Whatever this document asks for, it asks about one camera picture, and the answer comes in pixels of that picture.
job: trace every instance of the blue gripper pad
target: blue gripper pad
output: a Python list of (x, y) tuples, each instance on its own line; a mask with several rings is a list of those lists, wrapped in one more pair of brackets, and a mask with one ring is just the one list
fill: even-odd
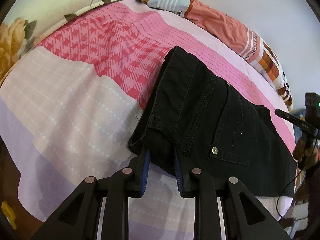
[(146, 158), (144, 159), (142, 174), (141, 174), (141, 196), (143, 196), (144, 192), (146, 191), (147, 187), (147, 180), (148, 180), (148, 173), (149, 173), (149, 165), (150, 165), (150, 152), (147, 150)]
[(176, 173), (178, 191), (181, 194), (182, 191), (183, 191), (183, 177), (182, 177), (182, 172), (181, 172), (181, 167), (180, 167), (180, 162), (179, 162), (179, 158), (178, 158), (177, 149), (175, 147), (174, 147), (173, 165), (174, 165), (174, 171)]

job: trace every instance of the metal rivet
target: metal rivet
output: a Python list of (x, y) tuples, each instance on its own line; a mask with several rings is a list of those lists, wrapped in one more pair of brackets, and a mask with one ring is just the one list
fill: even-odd
[(232, 184), (237, 184), (238, 183), (238, 179), (236, 177), (230, 177), (229, 178), (230, 183)]
[(192, 169), (192, 173), (193, 174), (200, 174), (202, 171), (201, 171), (201, 169), (199, 169), (199, 168), (193, 168)]
[(124, 174), (130, 174), (130, 173), (132, 172), (132, 170), (131, 170), (130, 168), (124, 168), (124, 169), (122, 170), (122, 172), (123, 172)]
[(92, 182), (94, 182), (94, 177), (92, 177), (92, 176), (86, 177), (84, 181), (86, 183), (92, 183)]
[(216, 155), (216, 154), (218, 153), (217, 147), (213, 147), (213, 148), (212, 148), (212, 153), (213, 153), (214, 155)]

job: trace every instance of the yellow object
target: yellow object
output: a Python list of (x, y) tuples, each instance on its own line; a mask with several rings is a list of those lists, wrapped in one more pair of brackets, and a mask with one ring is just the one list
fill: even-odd
[(7, 220), (9, 221), (10, 225), (12, 226), (12, 228), (14, 230), (16, 230), (17, 225), (14, 222), (14, 220), (16, 219), (16, 215), (15, 215), (13, 209), (8, 205), (7, 201), (2, 202), (1, 210), (2, 210), (3, 214), (6, 216)]

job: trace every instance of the triangular cutout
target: triangular cutout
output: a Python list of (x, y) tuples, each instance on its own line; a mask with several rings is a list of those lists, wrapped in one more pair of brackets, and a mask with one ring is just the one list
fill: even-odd
[(239, 197), (244, 209), (245, 218), (248, 225), (254, 225), (256, 223), (264, 221), (266, 218), (261, 211), (250, 201), (246, 194), (239, 193)]
[(70, 203), (70, 205), (68, 205), (68, 207), (62, 212), (58, 220), (68, 225), (72, 225), (72, 226), (75, 225), (78, 219), (83, 198), (84, 198), (84, 193), (80, 193)]

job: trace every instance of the brown floor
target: brown floor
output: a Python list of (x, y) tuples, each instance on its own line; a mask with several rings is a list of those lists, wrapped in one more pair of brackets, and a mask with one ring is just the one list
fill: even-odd
[(7, 148), (0, 142), (0, 205), (4, 200), (8, 202), (16, 215), (15, 232), (21, 240), (30, 240), (42, 222), (28, 213), (18, 200), (20, 175)]

